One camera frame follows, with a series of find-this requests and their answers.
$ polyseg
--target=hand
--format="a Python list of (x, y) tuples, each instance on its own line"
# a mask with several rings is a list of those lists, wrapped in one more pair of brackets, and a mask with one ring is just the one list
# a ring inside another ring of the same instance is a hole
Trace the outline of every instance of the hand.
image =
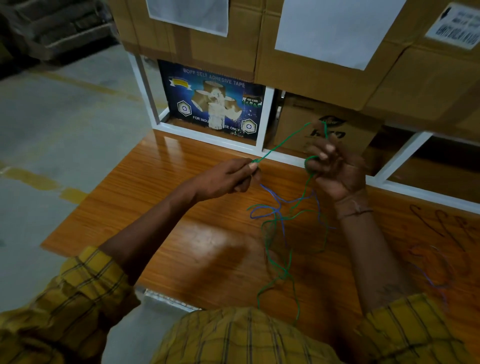
[(315, 172), (316, 182), (334, 201), (365, 188), (365, 161), (349, 152), (334, 134), (328, 140), (317, 138), (309, 152), (319, 159), (308, 160), (307, 169)]
[(252, 176), (260, 178), (257, 163), (250, 158), (235, 158), (217, 164), (185, 182), (192, 188), (195, 201), (205, 201), (234, 192), (246, 192), (250, 187)]

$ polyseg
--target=gray floor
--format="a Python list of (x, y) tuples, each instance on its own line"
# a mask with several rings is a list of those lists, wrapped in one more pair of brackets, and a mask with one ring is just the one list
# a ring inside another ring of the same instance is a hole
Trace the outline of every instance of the gray floor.
[[(146, 66), (159, 108), (161, 79)], [(57, 70), (0, 81), (0, 172), (4, 166), (92, 191), (151, 130), (127, 54), (114, 46)], [(75, 209), (58, 191), (0, 174), (0, 311), (27, 303), (63, 258), (42, 241)], [(104, 363), (147, 363), (184, 312), (149, 298), (109, 336)]]

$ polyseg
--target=wood grain surface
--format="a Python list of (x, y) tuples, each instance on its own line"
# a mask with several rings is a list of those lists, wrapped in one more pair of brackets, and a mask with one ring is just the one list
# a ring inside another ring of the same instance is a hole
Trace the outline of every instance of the wood grain surface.
[[(88, 245), (98, 246), (180, 182), (239, 156), (245, 154), (151, 132), (42, 246), (65, 256), (76, 255)], [(270, 160), (262, 161), (260, 167), (262, 183), (279, 196), (292, 200), (301, 195), (308, 177), (305, 170)], [(301, 306), (297, 327), (333, 345), (344, 361), (361, 362), (361, 345), (354, 333), (361, 311), (347, 245), (340, 229), (335, 229), (339, 225), (330, 200), (317, 193), (322, 215), (332, 227), (325, 252), (316, 253), (325, 227), (315, 213), (286, 223), (287, 242), (294, 248), (291, 274)], [(480, 357), (479, 216), (373, 188), (369, 195), (375, 217), (406, 269), (443, 308), (469, 350)], [(265, 257), (262, 219), (250, 219), (246, 211), (260, 203), (275, 205), (269, 193), (253, 185), (247, 193), (196, 205), (157, 251), (139, 284), (205, 309), (255, 306), (257, 292), (276, 275)], [(316, 208), (316, 204), (303, 201), (297, 210), (304, 208)], [(273, 251), (275, 259), (286, 254), (280, 236)], [(413, 264), (448, 288), (431, 287)], [(297, 307), (291, 281), (263, 294), (260, 307), (293, 322)]]

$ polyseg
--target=barcode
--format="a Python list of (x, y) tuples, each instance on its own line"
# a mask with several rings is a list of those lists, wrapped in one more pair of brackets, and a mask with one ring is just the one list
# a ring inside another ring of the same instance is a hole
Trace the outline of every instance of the barcode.
[(471, 33), (467, 30), (461, 28), (454, 28), (450, 25), (445, 24), (438, 28), (438, 30), (436, 31), (436, 35), (444, 36), (445, 38), (450, 38), (453, 40), (458, 40), (466, 44), (475, 44), (480, 37), (480, 34)]

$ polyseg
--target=person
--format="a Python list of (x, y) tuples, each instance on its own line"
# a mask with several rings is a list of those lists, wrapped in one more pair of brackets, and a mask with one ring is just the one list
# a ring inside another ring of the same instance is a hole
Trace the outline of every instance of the person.
[[(473, 363), (439, 308), (412, 284), (374, 221), (365, 165), (334, 136), (311, 146), (308, 170), (335, 202), (348, 242), (364, 320), (358, 333), (381, 363)], [(23, 308), (0, 315), (0, 363), (100, 362), (107, 334), (139, 305), (133, 285), (193, 205), (245, 192), (258, 173), (251, 159), (222, 162), (182, 183), (108, 239), (68, 259)], [(335, 351), (250, 308), (195, 311), (163, 338), (152, 363), (340, 363)]]

